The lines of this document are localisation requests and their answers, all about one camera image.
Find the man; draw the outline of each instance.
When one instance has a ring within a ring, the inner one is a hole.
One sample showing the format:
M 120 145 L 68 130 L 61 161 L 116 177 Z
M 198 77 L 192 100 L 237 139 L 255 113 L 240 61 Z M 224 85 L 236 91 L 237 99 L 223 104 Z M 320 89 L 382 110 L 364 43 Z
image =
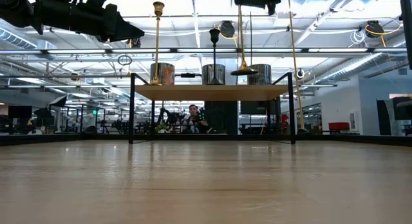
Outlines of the man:
M 189 113 L 191 114 L 190 117 L 185 121 L 186 124 L 190 126 L 186 129 L 190 129 L 191 133 L 206 133 L 209 129 L 209 125 L 205 120 L 199 120 L 198 115 L 198 107 L 196 105 L 189 106 Z

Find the wooden table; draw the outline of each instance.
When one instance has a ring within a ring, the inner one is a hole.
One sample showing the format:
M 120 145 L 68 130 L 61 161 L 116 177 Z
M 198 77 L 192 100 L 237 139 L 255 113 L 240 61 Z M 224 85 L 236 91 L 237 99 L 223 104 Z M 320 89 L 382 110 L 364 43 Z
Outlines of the wooden table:
M 268 101 L 286 93 L 288 86 L 135 86 L 136 92 L 157 101 Z

